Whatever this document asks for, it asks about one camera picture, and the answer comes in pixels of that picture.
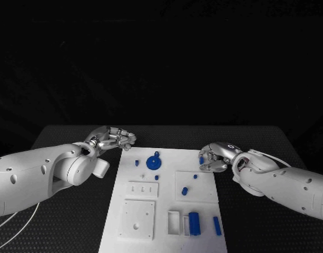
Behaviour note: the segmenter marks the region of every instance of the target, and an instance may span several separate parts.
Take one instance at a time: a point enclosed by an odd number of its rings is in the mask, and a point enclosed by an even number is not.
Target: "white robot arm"
[[[233,181],[255,196],[266,196],[291,210],[323,220],[323,175],[276,163],[255,150],[242,152],[214,142],[198,152],[200,170],[224,171],[232,165]]]
[[[0,157],[0,216],[21,211],[59,190],[80,185],[90,174],[102,178],[109,164],[99,155],[115,147],[126,151],[134,141],[132,133],[102,126],[83,142]]]

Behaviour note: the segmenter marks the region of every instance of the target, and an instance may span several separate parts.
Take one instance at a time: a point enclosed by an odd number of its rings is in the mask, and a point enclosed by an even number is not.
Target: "dark backdrop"
[[[0,156],[47,124],[276,125],[323,173],[323,2],[0,5]]]

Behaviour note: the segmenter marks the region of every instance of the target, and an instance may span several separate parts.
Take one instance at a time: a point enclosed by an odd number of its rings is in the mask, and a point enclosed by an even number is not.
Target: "robotic hand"
[[[109,167],[99,156],[112,149],[125,151],[135,136],[102,126],[83,142],[28,150],[0,157],[0,216],[21,211],[54,193],[80,185],[93,174],[102,178]]]
[[[221,172],[232,166],[233,178],[240,187],[255,196],[266,196],[291,210],[323,220],[323,175],[307,170],[279,168],[263,156],[242,150],[226,142],[214,142],[198,152],[200,170]]]

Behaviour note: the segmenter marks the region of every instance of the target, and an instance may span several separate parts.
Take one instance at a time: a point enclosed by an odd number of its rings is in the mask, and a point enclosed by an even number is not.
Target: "black table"
[[[227,141],[304,168],[302,161],[273,126],[112,125],[136,135],[134,147],[196,149]],[[96,125],[44,127],[33,149],[82,141]],[[38,204],[30,224],[0,252],[89,252],[99,249],[121,150],[102,155],[109,162],[105,178],[93,175]],[[214,173],[227,252],[323,252],[323,221],[301,215],[266,197],[252,196],[232,181],[232,171]],[[0,228],[0,245],[24,225],[34,206]]]

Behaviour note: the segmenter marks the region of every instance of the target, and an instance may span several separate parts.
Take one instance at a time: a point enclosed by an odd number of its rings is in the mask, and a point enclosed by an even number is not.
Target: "small blue piece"
[[[217,217],[213,217],[213,222],[214,222],[214,228],[216,228],[216,235],[220,236],[220,226],[219,226],[219,221],[217,221]]]
[[[185,193],[187,193],[187,188],[183,187],[183,189],[181,189],[181,194],[185,195]]]
[[[198,214],[197,212],[188,213],[188,230],[190,235],[197,236],[200,234],[200,225],[198,225]]]
[[[147,161],[145,161],[145,166],[149,170],[157,170],[158,167],[161,166],[161,160],[158,158],[160,154],[158,152],[155,151],[155,154],[152,155],[152,157],[148,157],[147,158]]]

